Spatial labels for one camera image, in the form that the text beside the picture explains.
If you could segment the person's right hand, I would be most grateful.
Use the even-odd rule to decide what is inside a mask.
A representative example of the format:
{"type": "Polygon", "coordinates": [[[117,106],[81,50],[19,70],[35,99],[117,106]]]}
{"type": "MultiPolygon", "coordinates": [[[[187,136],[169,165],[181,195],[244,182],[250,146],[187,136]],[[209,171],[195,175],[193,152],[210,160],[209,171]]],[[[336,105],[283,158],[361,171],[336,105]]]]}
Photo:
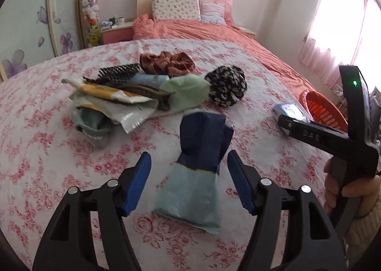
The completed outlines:
{"type": "MultiPolygon", "coordinates": [[[[339,194],[339,185],[336,179],[332,176],[331,168],[332,164],[331,160],[329,159],[324,166],[324,172],[327,174],[324,183],[324,210],[328,214],[330,214],[332,210],[336,207],[336,200],[339,194]]],[[[380,177],[378,175],[375,175],[373,179],[357,179],[356,181],[349,183],[340,191],[343,197],[360,197],[362,199],[359,209],[357,211],[357,216],[365,217],[367,214],[371,212],[378,200],[378,195],[380,192],[380,177]]]]}

